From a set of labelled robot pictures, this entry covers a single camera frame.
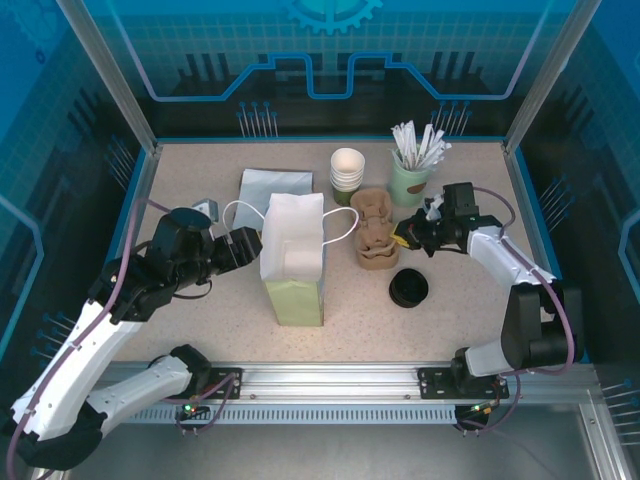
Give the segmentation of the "aluminium frame post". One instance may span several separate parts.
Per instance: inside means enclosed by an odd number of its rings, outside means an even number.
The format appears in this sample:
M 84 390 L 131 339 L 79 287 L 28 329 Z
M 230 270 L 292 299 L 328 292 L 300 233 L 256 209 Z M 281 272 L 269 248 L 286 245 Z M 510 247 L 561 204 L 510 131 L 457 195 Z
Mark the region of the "aluminium frame post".
M 515 155 L 601 2 L 602 0 L 576 0 L 507 132 L 503 145 L 506 157 Z
M 56 0 L 56 3 L 107 87 L 136 140 L 147 154 L 158 158 L 158 141 L 83 0 Z

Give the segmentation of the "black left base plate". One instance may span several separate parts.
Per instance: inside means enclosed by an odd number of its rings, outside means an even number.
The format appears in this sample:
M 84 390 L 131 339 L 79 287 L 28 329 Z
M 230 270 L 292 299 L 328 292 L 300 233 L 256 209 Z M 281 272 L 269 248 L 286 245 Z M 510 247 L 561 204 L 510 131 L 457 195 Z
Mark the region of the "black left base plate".
M 233 380 L 229 380 L 226 383 L 223 383 L 225 378 L 231 374 L 234 374 L 235 378 Z M 206 389 L 210 387 L 214 387 L 220 384 L 220 387 L 215 390 L 211 395 L 207 397 L 208 400 L 222 400 L 226 395 L 228 389 L 231 389 L 231 393 L 229 394 L 230 400 L 238 400 L 241 395 L 241 389 L 244 382 L 244 370 L 242 368 L 235 367 L 223 367 L 223 368 L 212 368 L 209 375 L 208 383 L 206 384 Z

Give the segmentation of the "blue printed side panel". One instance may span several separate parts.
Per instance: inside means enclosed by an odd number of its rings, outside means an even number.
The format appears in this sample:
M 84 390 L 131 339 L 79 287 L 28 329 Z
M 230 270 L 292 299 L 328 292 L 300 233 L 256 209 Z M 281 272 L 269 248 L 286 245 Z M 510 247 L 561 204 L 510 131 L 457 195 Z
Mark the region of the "blue printed side panel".
M 640 405 L 640 0 L 600 0 L 520 144 L 607 400 Z
M 54 355 L 140 153 L 56 0 L 0 0 L 0 387 Z

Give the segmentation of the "green floral paper bag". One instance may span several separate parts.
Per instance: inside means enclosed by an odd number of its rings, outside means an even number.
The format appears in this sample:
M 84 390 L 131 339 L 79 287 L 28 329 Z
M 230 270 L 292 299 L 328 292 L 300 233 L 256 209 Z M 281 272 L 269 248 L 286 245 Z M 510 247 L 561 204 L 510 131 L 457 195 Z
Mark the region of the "green floral paper bag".
M 350 227 L 327 240 L 324 221 L 347 212 Z M 359 225 L 352 207 L 324 210 L 324 195 L 274 193 L 262 219 L 260 276 L 277 323 L 285 327 L 324 325 L 324 259 L 328 245 L 347 238 Z

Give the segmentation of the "white wrapped straw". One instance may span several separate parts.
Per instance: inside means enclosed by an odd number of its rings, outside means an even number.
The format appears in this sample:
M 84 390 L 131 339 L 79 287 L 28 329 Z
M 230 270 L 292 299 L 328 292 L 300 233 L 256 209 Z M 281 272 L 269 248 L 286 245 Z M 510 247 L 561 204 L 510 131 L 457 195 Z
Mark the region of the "white wrapped straw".
M 404 123 L 395 125 L 392 129 L 393 139 L 396 144 L 396 149 L 393 152 L 394 160 L 399 166 L 405 170 L 410 169 L 410 160 L 407 158 L 408 140 L 406 137 L 407 127 Z
M 443 136 L 444 131 L 438 130 L 433 141 L 430 143 L 428 152 L 425 154 L 422 162 L 423 167 L 427 168 L 428 166 L 433 164 L 438 156 L 445 150 L 445 142 L 443 140 Z
M 419 160 L 419 148 L 413 120 L 401 124 L 401 136 L 404 168 L 412 171 L 416 168 Z
M 431 135 L 433 134 L 433 125 L 431 123 L 425 126 L 422 141 L 416 156 L 415 167 L 418 168 L 426 159 L 427 153 L 430 148 Z
M 441 141 L 437 146 L 431 149 L 427 155 L 425 166 L 427 169 L 432 170 L 435 166 L 441 162 L 445 153 L 452 147 L 451 143 Z

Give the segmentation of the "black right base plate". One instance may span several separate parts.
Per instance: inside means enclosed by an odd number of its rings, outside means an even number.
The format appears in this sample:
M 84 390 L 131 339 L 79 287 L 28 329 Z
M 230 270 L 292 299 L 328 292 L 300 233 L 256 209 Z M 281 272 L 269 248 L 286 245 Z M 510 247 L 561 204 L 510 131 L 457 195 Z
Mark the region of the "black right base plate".
M 447 368 L 420 368 L 417 372 L 423 400 L 508 399 L 509 387 L 497 375 L 473 377 L 466 371 Z

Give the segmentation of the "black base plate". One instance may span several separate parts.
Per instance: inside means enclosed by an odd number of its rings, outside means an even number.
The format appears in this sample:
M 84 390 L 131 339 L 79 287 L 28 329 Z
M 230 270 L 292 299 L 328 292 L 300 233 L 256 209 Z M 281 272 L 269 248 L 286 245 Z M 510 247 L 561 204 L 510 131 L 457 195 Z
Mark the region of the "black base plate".
M 235 378 L 233 380 L 229 380 L 226 383 L 223 383 L 225 378 L 231 374 L 234 374 Z M 228 389 L 231 389 L 231 393 L 229 394 L 230 400 L 238 400 L 241 395 L 241 389 L 244 382 L 244 370 L 242 368 L 235 367 L 223 367 L 223 368 L 212 368 L 209 375 L 208 383 L 206 384 L 206 389 L 210 387 L 214 387 L 220 384 L 220 387 L 215 390 L 211 395 L 207 397 L 208 400 L 222 400 L 226 395 Z
M 423 400 L 508 399 L 509 387 L 497 375 L 473 377 L 466 371 L 447 368 L 420 368 L 417 372 Z

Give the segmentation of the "aluminium mounting rail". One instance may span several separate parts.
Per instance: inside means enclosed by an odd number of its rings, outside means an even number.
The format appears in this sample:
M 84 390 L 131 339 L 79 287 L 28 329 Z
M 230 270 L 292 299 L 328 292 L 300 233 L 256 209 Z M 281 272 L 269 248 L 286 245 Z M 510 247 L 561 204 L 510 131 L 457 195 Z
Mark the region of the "aluminium mounting rail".
M 237 404 L 417 404 L 422 401 L 415 362 L 214 362 L 243 370 Z M 564 375 L 525 374 L 521 405 L 601 403 L 595 368 L 575 364 Z

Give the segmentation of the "blue printed back panel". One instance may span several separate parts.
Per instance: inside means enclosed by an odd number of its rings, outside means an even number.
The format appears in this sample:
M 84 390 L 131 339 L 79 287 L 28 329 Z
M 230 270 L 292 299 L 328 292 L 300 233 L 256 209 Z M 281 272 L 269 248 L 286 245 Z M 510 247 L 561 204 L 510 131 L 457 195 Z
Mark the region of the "blue printed back panel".
M 83 0 L 160 138 L 502 136 L 576 0 Z

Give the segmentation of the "grey flat paper bag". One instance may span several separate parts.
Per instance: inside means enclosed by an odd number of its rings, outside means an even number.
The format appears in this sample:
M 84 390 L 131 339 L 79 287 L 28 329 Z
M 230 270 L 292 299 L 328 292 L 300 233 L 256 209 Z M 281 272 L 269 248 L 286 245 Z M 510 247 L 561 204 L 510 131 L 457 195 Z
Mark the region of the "grey flat paper bag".
M 312 191 L 313 173 L 310 171 L 245 169 L 233 227 L 261 231 L 262 217 L 266 215 L 272 194 L 305 195 Z

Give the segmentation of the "green ceramic straw holder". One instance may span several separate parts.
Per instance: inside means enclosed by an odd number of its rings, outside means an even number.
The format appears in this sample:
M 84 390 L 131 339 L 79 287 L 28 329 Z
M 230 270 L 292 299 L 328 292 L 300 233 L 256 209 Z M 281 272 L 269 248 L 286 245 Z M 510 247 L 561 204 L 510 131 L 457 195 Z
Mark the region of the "green ceramic straw holder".
M 424 198 L 424 189 L 432 171 L 408 170 L 397 149 L 392 151 L 393 167 L 389 182 L 391 200 L 398 207 L 415 207 Z

